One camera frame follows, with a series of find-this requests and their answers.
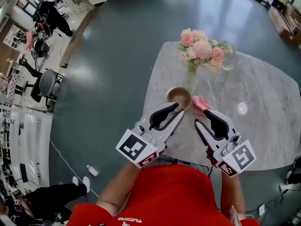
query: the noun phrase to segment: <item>shoe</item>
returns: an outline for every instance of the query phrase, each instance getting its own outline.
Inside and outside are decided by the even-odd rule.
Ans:
[[[84,176],[83,184],[85,184],[85,186],[87,188],[87,193],[89,193],[90,192],[90,180],[88,179],[88,177]]]
[[[74,176],[72,178],[72,183],[74,183],[76,186],[78,186],[79,185],[79,179],[76,176]]]
[[[292,173],[293,173],[292,170],[290,170],[290,171],[287,172],[287,175],[286,175],[286,181],[285,181],[285,184],[286,184],[286,185],[289,184],[289,183],[288,183],[288,178],[290,177],[290,175],[291,175]]]
[[[295,158],[295,160],[293,161],[293,168],[296,168],[296,162],[297,162],[297,160],[298,160],[299,158],[301,158],[301,156],[297,156],[297,157]]]

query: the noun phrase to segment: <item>wooden bowl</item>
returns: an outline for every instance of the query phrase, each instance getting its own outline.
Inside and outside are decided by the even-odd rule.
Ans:
[[[167,102],[177,102],[179,106],[175,109],[175,111],[179,111],[184,109],[185,111],[191,106],[192,97],[187,89],[182,87],[176,87],[170,89],[167,93]]]

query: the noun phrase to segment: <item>marble table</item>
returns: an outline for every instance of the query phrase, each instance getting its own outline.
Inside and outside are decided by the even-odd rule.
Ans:
[[[166,102],[173,87],[187,87],[186,67],[177,56],[177,42],[166,42],[153,68],[144,111]],[[257,161],[248,170],[268,170],[291,164],[301,155],[301,99],[299,86],[274,66],[236,52],[227,59],[234,69],[212,73],[200,68],[192,95],[202,95],[210,105],[230,117],[243,139],[248,139]],[[210,128],[210,121],[185,112],[179,128],[167,142],[166,155],[201,165],[210,165],[206,147],[194,129],[198,118]]]

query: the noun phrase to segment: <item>person in black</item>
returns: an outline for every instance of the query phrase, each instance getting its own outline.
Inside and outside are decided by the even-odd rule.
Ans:
[[[90,181],[84,177],[83,184],[73,178],[72,184],[41,187],[22,197],[17,205],[12,196],[0,200],[0,214],[5,214],[16,226],[39,226],[46,220],[68,220],[71,211],[65,205],[90,191]]]
[[[55,5],[57,1],[46,1],[46,0],[38,0],[38,11],[40,15],[43,14],[48,15],[47,23],[50,26],[51,32],[58,28],[63,33],[65,33],[67,36],[71,37],[73,35],[73,32],[70,30],[70,27],[67,23],[67,21],[62,17],[62,15],[59,14],[57,11]]]
[[[289,170],[286,175],[286,184],[301,183],[301,156],[293,162],[293,170]]]

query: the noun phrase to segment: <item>concrete floor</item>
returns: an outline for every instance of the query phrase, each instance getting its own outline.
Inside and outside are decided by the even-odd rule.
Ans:
[[[142,115],[161,46],[179,40],[181,31],[189,27],[205,30],[213,39],[227,40],[301,85],[301,51],[280,39],[266,9],[254,0],[107,1],[69,63],[51,132],[52,141],[71,167],[80,177],[88,175],[97,193],[125,163],[115,146],[125,129],[132,128]],[[52,146],[49,154],[50,183],[69,183],[72,172]],[[89,174],[87,164],[100,175],[94,178]],[[253,210],[278,196],[278,185],[284,185],[287,170],[243,173],[246,209]],[[221,182],[216,169],[212,181],[219,202]],[[284,197],[277,208],[270,204],[265,226],[280,225],[297,210],[301,193],[289,191]],[[93,194],[88,199],[96,201]]]

